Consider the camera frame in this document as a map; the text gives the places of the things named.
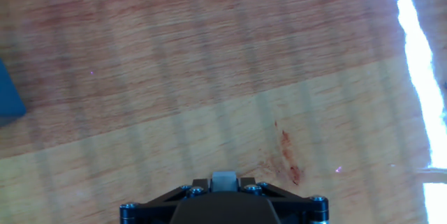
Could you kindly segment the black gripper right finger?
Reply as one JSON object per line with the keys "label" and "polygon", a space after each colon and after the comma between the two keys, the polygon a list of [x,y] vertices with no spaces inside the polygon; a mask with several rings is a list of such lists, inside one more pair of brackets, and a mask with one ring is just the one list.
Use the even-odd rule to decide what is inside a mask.
{"label": "black gripper right finger", "polygon": [[296,218],[298,223],[328,224],[329,200],[321,195],[301,197],[273,184],[257,182],[253,177],[238,179],[239,191],[263,197],[272,203],[282,223]]}

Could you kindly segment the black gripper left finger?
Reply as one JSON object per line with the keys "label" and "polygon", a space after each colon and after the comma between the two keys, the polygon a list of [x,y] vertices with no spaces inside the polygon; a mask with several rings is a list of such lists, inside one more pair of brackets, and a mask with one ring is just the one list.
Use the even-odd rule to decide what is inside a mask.
{"label": "black gripper left finger", "polygon": [[156,217],[171,217],[179,203],[209,193],[210,179],[194,179],[146,203],[128,202],[119,207],[120,224],[151,223]]}

